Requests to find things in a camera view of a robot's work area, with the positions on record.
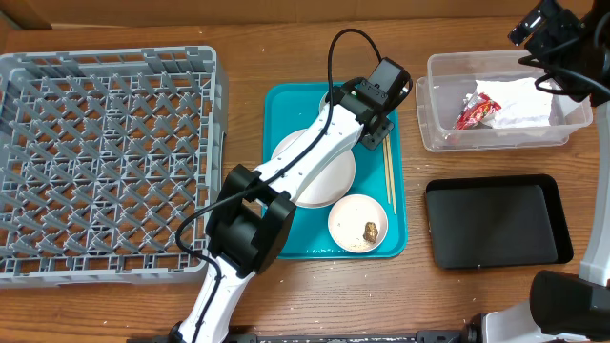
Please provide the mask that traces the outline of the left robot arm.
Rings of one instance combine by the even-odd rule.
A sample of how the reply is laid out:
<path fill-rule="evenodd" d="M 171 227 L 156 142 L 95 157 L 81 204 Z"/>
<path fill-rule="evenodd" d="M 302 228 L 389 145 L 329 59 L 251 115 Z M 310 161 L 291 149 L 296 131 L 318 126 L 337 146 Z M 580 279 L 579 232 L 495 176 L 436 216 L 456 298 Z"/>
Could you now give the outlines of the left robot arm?
<path fill-rule="evenodd" d="M 330 85 L 324 106 L 311 126 L 280 155 L 250 171 L 234 167 L 214 203 L 194 212 L 209 217 L 209 245 L 181 251 L 208 265 L 204 284 L 189 316 L 169 333 L 171 342 L 221 342 L 247 284 L 266 271 L 288 239 L 296 199 L 336 158 L 357 144 L 373 150 L 393 125 L 388 114 L 409 95 L 411 75 L 389 58 L 368 77 Z"/>

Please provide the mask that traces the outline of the white napkin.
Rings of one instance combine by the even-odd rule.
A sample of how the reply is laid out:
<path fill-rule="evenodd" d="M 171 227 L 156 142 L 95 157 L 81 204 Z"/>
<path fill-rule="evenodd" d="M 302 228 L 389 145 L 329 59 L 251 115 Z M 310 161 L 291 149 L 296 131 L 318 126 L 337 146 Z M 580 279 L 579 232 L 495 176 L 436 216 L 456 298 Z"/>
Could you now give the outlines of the white napkin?
<path fill-rule="evenodd" d="M 484 93 L 500 109 L 482 119 L 492 129 L 520 129 L 550 126 L 553 95 L 538 91 L 533 77 L 514 81 L 477 81 L 477 93 Z"/>

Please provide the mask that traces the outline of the red snack wrapper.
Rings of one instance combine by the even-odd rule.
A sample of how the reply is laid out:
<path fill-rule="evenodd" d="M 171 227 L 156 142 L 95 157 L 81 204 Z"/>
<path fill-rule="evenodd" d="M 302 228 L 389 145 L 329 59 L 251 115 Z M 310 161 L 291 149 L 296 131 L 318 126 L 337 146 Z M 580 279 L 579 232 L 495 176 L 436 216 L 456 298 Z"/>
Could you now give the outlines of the red snack wrapper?
<path fill-rule="evenodd" d="M 486 93 L 474 93 L 454 125 L 455 130 L 468 130 L 475 127 L 487 116 L 501 110 L 501 105 Z"/>

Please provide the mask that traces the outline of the grey round bowl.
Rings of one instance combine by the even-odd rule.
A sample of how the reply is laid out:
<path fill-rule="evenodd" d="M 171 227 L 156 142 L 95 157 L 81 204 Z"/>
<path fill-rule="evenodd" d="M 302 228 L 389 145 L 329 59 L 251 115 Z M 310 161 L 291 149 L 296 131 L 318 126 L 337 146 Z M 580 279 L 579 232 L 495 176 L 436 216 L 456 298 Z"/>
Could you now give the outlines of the grey round bowl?
<path fill-rule="evenodd" d="M 319 105 L 318 105 L 318 112 L 322 113 L 323 109 L 325 108 L 325 106 L 328 104 L 329 100 L 328 100 L 328 92 L 326 91 L 324 93 L 324 95 L 321 97 Z"/>

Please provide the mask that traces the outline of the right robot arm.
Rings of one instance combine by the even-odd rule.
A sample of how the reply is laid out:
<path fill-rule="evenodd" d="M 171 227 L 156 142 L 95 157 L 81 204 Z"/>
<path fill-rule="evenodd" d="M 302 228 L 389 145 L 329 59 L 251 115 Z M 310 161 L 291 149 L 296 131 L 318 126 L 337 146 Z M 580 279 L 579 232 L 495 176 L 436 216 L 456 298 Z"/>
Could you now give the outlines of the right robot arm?
<path fill-rule="evenodd" d="M 554 80 L 554 95 L 590 100 L 597 110 L 600 171 L 595 218 L 576 274 L 540 271 L 529 299 L 507 310 L 481 313 L 457 342 L 582 342 L 609 338 L 609 4 L 595 0 L 582 18 L 556 0 L 541 0 L 509 33 L 539 68 L 535 86 Z"/>

